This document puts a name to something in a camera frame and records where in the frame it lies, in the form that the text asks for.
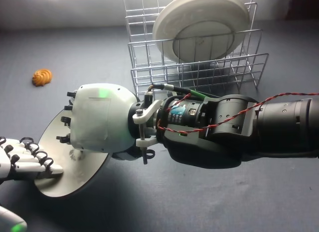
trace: wire dish rack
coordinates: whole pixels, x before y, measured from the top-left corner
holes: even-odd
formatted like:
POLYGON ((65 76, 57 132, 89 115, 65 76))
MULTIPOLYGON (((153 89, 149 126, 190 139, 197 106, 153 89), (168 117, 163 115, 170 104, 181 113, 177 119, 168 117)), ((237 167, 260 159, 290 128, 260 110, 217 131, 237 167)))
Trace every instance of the wire dish rack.
POLYGON ((258 87, 269 55, 258 54, 262 30, 252 29, 257 9, 253 0, 242 0, 251 19, 249 30, 167 40, 153 40, 153 24, 159 13, 173 0, 123 1, 130 39, 128 48, 132 63, 131 76, 138 96, 142 96, 152 83, 169 83, 219 95, 226 94, 227 89, 232 86, 239 92, 244 82, 251 82, 258 87), (192 45, 188 49, 193 51, 194 61, 197 61, 196 45, 199 41, 210 40, 212 51, 213 42, 227 37, 229 39, 225 51, 228 51, 231 38, 235 36, 241 36, 243 41, 233 52, 223 55, 221 59, 211 60, 208 53, 206 61, 181 62, 179 45, 182 43, 192 45), (166 58, 158 49, 162 47, 163 50, 163 44, 168 41, 178 45, 178 62, 166 58))

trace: gray wall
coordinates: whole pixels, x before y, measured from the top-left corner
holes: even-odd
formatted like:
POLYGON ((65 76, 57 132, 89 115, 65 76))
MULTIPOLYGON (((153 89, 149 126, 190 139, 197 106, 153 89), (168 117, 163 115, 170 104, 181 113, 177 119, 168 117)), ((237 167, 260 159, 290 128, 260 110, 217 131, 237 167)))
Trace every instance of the gray wall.
MULTIPOLYGON (((257 20, 284 18, 289 0, 254 0, 257 20)), ((0 28, 30 29, 125 24, 122 0, 0 0, 0 28)))

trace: gray tabletop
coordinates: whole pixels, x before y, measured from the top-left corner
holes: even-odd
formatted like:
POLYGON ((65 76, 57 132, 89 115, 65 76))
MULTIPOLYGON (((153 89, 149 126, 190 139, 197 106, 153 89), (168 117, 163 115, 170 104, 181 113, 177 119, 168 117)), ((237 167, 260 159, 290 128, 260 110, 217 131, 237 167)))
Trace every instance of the gray tabletop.
MULTIPOLYGON (((260 52, 270 58, 262 100, 281 92, 318 92, 319 21, 259 22, 260 52)), ((0 135, 38 140, 82 84, 115 83, 133 90, 124 27, 2 33, 0 135), (30 83, 49 68, 45 87, 30 83)), ((287 97, 278 100, 294 100, 287 97)), ((162 145, 147 166, 111 160, 80 193, 53 200, 30 182, 5 182, 0 203, 30 232, 318 231, 319 160, 259 159, 227 170, 178 164, 162 145)))

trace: green light spot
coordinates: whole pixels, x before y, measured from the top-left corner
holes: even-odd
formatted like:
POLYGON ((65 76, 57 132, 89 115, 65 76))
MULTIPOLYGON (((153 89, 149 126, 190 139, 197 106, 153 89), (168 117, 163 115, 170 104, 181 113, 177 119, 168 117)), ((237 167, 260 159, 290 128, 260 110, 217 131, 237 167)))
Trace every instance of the green light spot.
POLYGON ((99 97, 100 98, 107 98, 109 95, 109 90, 107 89, 100 89, 99 90, 99 97))
POLYGON ((22 231, 25 231, 24 229, 25 229, 24 226, 17 224, 11 228, 11 232, 22 232, 22 231))

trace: white plate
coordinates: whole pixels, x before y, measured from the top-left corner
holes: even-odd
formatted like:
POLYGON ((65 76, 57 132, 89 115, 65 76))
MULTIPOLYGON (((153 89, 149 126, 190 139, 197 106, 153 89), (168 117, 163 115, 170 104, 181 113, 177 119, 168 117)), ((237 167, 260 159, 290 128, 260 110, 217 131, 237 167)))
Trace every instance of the white plate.
POLYGON ((157 42, 157 47, 178 63, 220 59, 244 39, 244 33, 231 32, 247 30, 249 21, 241 0, 174 0, 158 15, 153 40, 175 39, 157 42), (205 35, 219 36, 180 39, 205 35))
POLYGON ((61 111, 44 131, 39 144, 64 172, 59 179, 35 180, 38 189, 49 197, 63 197, 85 186, 111 156, 107 153, 81 152, 71 145, 62 144, 56 136, 66 136, 70 129, 60 121, 61 116, 71 117, 71 111, 61 111))

